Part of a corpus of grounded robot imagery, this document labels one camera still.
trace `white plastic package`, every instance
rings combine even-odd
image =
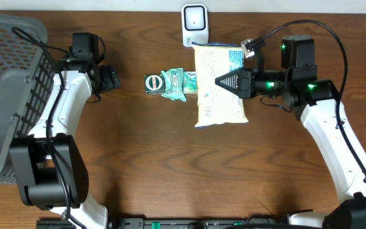
[[[222,43],[193,45],[198,87],[196,128],[223,123],[248,123],[242,99],[215,85],[216,77],[243,67],[239,46]]]

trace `blue label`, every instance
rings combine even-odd
[[[229,51],[229,71],[240,69],[244,66],[242,51]]]

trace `metal connector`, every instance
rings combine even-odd
[[[246,59],[249,59],[249,58],[252,58],[252,57],[255,56],[254,49],[247,47],[247,46],[249,46],[251,41],[253,41],[253,39],[248,38],[248,39],[241,42],[242,52],[244,53],[244,56],[245,56]]]

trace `gray plastic basket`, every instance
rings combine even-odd
[[[53,87],[53,69],[36,45],[12,33],[19,27],[47,43],[44,25],[33,18],[0,14],[0,183],[14,183],[8,156],[13,137],[23,137],[43,112]]]

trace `white circular logo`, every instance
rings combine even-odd
[[[162,85],[163,85],[163,81],[162,81],[162,79],[159,76],[152,75],[152,76],[146,78],[145,85],[150,90],[159,90],[162,87]]]

